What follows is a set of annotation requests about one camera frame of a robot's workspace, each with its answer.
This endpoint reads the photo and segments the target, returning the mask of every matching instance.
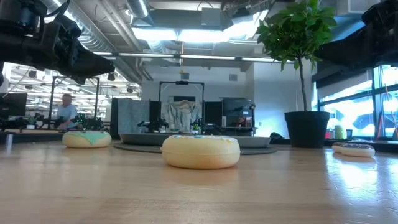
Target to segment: man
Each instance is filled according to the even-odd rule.
[[[64,94],[62,96],[62,104],[58,106],[57,117],[60,119],[62,117],[64,123],[62,123],[58,129],[65,130],[76,127],[76,124],[71,122],[75,119],[77,115],[77,110],[75,105],[72,104],[72,96],[70,94]]]

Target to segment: gray platform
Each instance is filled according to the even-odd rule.
[[[136,152],[151,152],[151,153],[162,153],[159,146],[135,146],[130,144],[118,143],[114,145],[117,149],[124,149]],[[241,155],[257,155],[257,154],[268,154],[276,152],[277,149],[273,148],[260,148],[260,149],[245,149],[241,148]]]
[[[173,133],[159,134],[120,134],[124,144],[135,146],[162,146],[163,142]],[[271,138],[249,137],[249,136],[230,136],[238,140],[241,149],[264,149],[267,148]]]

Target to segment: tree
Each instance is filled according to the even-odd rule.
[[[270,18],[260,21],[256,34],[259,43],[264,44],[264,53],[281,62],[283,71],[288,61],[294,62],[294,69],[300,69],[304,110],[307,111],[307,98],[303,77],[303,58],[310,60],[312,69],[320,59],[315,51],[331,41],[331,27],[337,26],[334,9],[320,8],[318,0],[292,2],[286,9]]]

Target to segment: teal frosting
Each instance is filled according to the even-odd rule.
[[[90,132],[76,131],[76,132],[70,132],[67,134],[70,134],[73,136],[78,136],[78,137],[83,137],[83,138],[87,139],[87,141],[89,141],[90,144],[94,144],[99,139],[103,139],[107,135],[109,135],[109,133],[107,133],[107,132],[100,132],[100,131],[90,131]]]

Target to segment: black planter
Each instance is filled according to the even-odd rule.
[[[299,111],[285,113],[292,147],[322,148],[330,113]]]

